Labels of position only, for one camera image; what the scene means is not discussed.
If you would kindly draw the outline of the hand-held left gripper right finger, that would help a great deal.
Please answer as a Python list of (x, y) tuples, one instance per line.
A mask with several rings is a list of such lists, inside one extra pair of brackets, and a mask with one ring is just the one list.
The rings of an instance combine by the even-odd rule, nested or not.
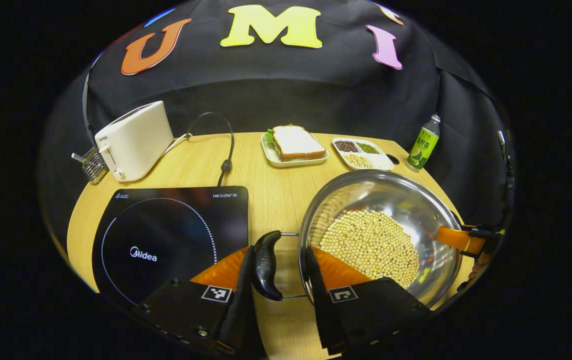
[(427, 305), (391, 278), (327, 287), (312, 246), (306, 249), (306, 268), (318, 335), (330, 355), (377, 346), (432, 314)]

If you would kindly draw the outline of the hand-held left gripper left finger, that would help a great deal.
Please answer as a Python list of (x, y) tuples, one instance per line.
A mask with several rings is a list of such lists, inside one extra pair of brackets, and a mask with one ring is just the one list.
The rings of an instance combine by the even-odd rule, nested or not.
[(171, 278), (133, 308), (133, 316), (172, 341), (213, 357), (241, 353), (252, 309), (253, 246), (190, 280)]

